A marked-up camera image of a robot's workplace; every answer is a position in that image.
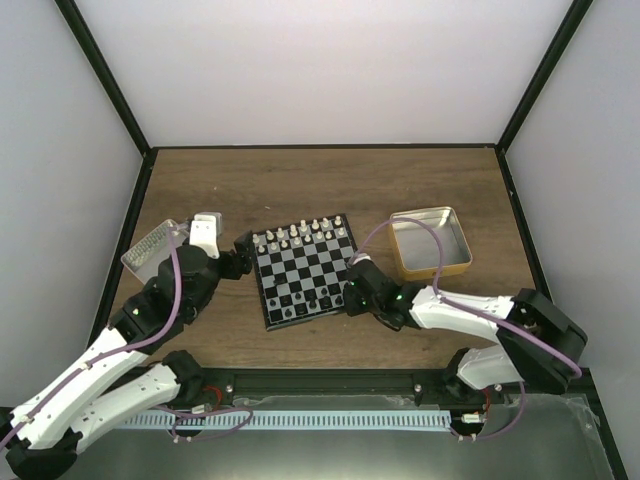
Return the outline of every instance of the black square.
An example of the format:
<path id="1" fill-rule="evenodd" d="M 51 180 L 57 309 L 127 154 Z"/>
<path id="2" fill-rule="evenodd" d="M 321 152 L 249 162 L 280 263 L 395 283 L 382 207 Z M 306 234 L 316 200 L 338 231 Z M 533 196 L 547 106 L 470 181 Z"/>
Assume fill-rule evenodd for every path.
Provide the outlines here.
<path id="1" fill-rule="evenodd" d="M 273 275 L 273 267 L 271 267 L 271 265 L 265 265 L 264 267 L 261 267 L 260 275 L 262 275 L 262 278 L 270 277 L 271 275 Z"/>
<path id="2" fill-rule="evenodd" d="M 320 308 L 322 310 L 326 310 L 327 308 L 333 307 L 333 303 L 331 303 L 331 297 L 323 297 L 320 299 Z"/>
<path id="3" fill-rule="evenodd" d="M 297 293 L 302 291 L 302 284 L 300 282 L 291 282 L 289 284 L 289 289 L 292 293 Z"/>
<path id="4" fill-rule="evenodd" d="M 296 309 L 296 315 L 305 315 L 308 310 L 304 303 L 300 303 L 294 307 Z"/>
<path id="5" fill-rule="evenodd" d="M 269 320 L 271 322 L 279 322 L 283 318 L 284 317 L 282 316 L 282 310 L 274 310 L 273 312 L 269 313 Z"/>
<path id="6" fill-rule="evenodd" d="M 340 285 L 337 283 L 333 283 L 329 285 L 329 293 L 331 295 L 340 295 L 340 293 L 342 293 L 342 290 L 340 289 Z"/>
<path id="7" fill-rule="evenodd" d="M 309 267 L 302 267 L 298 269 L 298 275 L 300 275 L 300 278 L 311 278 L 311 270 L 309 270 Z"/>
<path id="8" fill-rule="evenodd" d="M 267 298 L 276 298 L 278 296 L 278 289 L 276 287 L 265 288 L 264 296 Z"/>

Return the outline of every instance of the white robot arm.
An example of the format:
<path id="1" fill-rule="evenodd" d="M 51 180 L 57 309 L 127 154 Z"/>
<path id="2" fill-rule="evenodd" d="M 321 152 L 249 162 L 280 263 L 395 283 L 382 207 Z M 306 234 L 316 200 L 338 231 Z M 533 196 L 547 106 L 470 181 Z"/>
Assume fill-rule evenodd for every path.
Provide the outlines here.
<path id="1" fill-rule="evenodd" d="M 202 372 L 185 351 L 106 394 L 122 375 L 180 334 L 208 305 L 220 279 L 251 271 L 251 233 L 220 252 L 219 214 L 198 214 L 188 242 L 157 267 L 89 349 L 40 393 L 0 411 L 0 451 L 21 479 L 55 479 L 96 439 L 133 415 L 201 392 Z"/>

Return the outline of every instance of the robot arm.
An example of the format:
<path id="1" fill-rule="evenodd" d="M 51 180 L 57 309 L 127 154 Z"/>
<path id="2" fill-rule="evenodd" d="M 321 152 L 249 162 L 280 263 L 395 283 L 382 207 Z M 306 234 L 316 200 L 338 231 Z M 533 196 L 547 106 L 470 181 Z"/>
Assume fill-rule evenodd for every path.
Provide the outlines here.
<path id="1" fill-rule="evenodd" d="M 7 460 L 20 478 L 58 478 L 78 453 L 126 418 L 176 398 L 189 400 L 200 392 L 200 367 L 187 352 L 172 352 L 162 365 L 102 395 L 190 325 L 211 301 L 220 279 L 239 279 L 250 273 L 250 232 L 234 242 L 235 251 L 220 252 L 216 244 L 219 222 L 219 215 L 197 215 L 191 224 L 193 234 L 176 249 L 182 294 L 175 321 L 162 338 L 153 340 L 173 308 L 176 279 L 171 259 L 160 263 L 157 276 L 125 302 L 62 375 L 24 404 L 0 413 L 0 441 L 18 429 L 8 441 Z M 135 349 L 123 348 L 127 345 Z M 95 361 L 117 348 L 123 351 Z M 42 405 L 51 394 L 54 396 Z"/>
<path id="2" fill-rule="evenodd" d="M 572 362 L 578 361 L 587 342 L 586 334 L 575 323 L 533 290 L 522 289 L 515 297 L 476 297 L 442 291 L 438 295 L 430 286 L 396 284 L 367 255 L 355 259 L 347 280 L 344 300 L 351 316 L 370 312 L 395 331 L 403 326 L 444 328 L 496 344 L 481 350 L 463 349 L 454 356 L 444 381 L 457 397 L 488 385 L 522 380 L 547 393 L 566 392 L 574 376 L 571 366 L 513 330 L 525 331 Z M 450 306 L 443 297 L 470 311 L 502 320 L 503 326 Z"/>

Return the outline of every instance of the clear plastic part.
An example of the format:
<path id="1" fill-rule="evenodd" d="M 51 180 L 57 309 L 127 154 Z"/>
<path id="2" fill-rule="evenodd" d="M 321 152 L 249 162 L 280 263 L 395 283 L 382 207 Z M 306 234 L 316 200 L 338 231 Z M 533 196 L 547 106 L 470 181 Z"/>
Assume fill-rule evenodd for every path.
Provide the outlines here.
<path id="1" fill-rule="evenodd" d="M 167 231 L 170 228 L 176 228 L 173 232 L 174 245 L 181 245 L 189 238 L 186 225 L 179 225 L 174 220 L 165 220 L 131 247 L 120 259 L 122 264 L 143 284 L 155 277 L 158 274 L 160 263 L 169 258 Z"/>

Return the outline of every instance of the wooden table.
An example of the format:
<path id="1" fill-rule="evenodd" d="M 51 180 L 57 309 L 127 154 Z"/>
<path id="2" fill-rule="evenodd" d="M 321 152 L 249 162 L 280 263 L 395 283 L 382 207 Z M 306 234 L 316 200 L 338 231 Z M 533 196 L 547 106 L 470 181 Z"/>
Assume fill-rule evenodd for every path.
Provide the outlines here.
<path id="1" fill-rule="evenodd" d="M 162 150 L 133 242 L 201 211 L 223 213 L 222 250 L 247 230 L 338 212 L 362 242 L 393 212 L 444 205 L 455 209 L 474 259 L 463 275 L 443 278 L 443 289 L 508 295 L 533 286 L 495 153 L 483 148 Z M 386 233 L 368 251 L 396 276 Z M 141 286 L 125 270 L 114 307 Z M 153 359 L 186 349 L 206 367 L 441 368 L 459 348 L 486 344 L 445 330 L 395 333 L 369 314 L 267 333 L 252 273 L 221 281 L 209 307 Z"/>

